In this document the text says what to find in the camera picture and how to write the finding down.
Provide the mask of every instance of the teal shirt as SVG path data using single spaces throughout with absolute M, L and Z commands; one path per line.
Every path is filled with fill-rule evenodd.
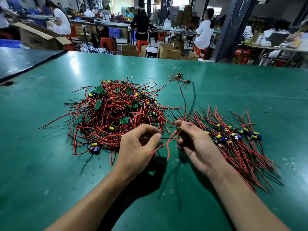
M 134 15 L 133 15 L 132 12 L 130 12 L 130 13 L 125 13 L 125 17 L 126 17 L 126 18 L 134 18 Z

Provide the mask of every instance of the yellow component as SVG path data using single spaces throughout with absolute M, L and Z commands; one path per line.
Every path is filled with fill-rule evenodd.
M 176 128 L 179 132 L 182 132 L 183 131 L 183 127 L 179 126 Z

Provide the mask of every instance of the black pants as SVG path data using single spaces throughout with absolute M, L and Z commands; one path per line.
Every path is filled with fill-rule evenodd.
M 148 33 L 140 34 L 139 32 L 136 32 L 135 38 L 136 40 L 148 40 Z
M 20 40 L 19 28 L 15 26 L 8 26 L 7 28 L 0 28 L 0 32 L 6 32 L 13 36 L 13 40 Z

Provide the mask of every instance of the fingernail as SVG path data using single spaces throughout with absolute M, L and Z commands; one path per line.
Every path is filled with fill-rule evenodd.
M 161 133 L 156 133 L 155 134 L 159 139 L 161 139 Z

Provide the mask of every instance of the green tabletop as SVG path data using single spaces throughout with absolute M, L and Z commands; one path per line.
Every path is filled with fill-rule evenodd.
M 307 70 L 69 52 L 0 87 L 0 230 L 43 230 L 72 208 L 110 172 L 109 153 L 72 156 L 63 103 L 84 99 L 69 87 L 96 86 L 100 79 L 134 76 L 134 83 L 167 83 L 167 75 L 192 72 L 198 105 L 243 113 L 249 109 L 266 155 L 280 165 L 284 187 L 258 195 L 293 231 L 308 226 Z M 183 89 L 188 107 L 192 85 Z M 176 81 L 158 100 L 183 105 Z M 179 160 L 175 142 L 166 163 L 160 151 L 155 173 L 144 174 L 121 195 L 102 230 L 232 230 L 210 184 Z

